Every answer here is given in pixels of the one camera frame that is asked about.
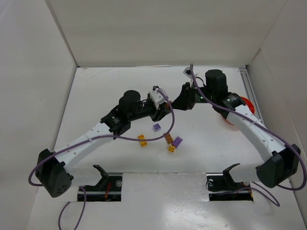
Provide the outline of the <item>orange divided round container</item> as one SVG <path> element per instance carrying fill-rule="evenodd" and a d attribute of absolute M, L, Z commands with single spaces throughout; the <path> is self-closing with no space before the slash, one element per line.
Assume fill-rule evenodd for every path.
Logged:
<path fill-rule="evenodd" d="M 236 128 L 248 127 L 257 121 L 255 116 L 255 107 L 252 102 L 245 98 L 240 97 L 240 105 L 234 108 L 233 113 L 229 113 L 226 117 L 226 122 L 235 126 Z"/>

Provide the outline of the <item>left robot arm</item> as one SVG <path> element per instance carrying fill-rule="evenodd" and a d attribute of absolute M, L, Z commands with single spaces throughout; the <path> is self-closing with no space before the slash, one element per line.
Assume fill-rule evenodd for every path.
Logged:
<path fill-rule="evenodd" d="M 166 108 L 167 105 L 171 103 L 163 89 L 154 87 L 144 102 L 137 91 L 126 91 L 118 105 L 74 142 L 55 151 L 40 152 L 30 174 L 36 176 L 52 198 L 61 196 L 76 182 L 73 168 L 82 159 L 104 144 L 118 138 L 126 139 L 123 134 L 130 129 L 132 121 L 144 117 L 159 121 L 172 114 L 172 107 Z"/>

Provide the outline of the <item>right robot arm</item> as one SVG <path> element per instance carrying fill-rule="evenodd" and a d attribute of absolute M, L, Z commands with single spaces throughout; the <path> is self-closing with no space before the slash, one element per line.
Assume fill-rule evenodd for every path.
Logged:
<path fill-rule="evenodd" d="M 190 110 L 195 104 L 210 103 L 223 119 L 234 125 L 255 147 L 261 163 L 233 164 L 222 173 L 208 173 L 210 191 L 231 191 L 239 189 L 242 183 L 261 182 L 268 188 L 279 186 L 297 172 L 300 149 L 286 144 L 257 119 L 241 96 L 229 92 L 226 75 L 219 69 L 205 73 L 206 83 L 196 85 L 197 76 L 190 68 L 183 73 L 190 82 L 183 84 L 180 95 L 172 102 L 178 110 Z"/>

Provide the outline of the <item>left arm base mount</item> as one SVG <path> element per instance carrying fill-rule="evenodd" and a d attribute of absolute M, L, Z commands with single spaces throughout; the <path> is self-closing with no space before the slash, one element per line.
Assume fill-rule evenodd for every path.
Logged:
<path fill-rule="evenodd" d="M 85 185 L 78 190 L 77 201 L 83 202 L 120 202 L 123 173 L 107 173 L 100 165 L 93 166 L 99 172 L 99 181 L 94 185 Z"/>

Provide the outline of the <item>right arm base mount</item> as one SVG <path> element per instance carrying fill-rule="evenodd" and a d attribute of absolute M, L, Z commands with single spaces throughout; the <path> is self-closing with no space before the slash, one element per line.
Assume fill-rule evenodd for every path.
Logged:
<path fill-rule="evenodd" d="M 220 173 L 207 173 L 205 184 L 210 201 L 253 201 L 250 184 L 234 182 L 229 171 L 238 166 L 233 164 Z"/>

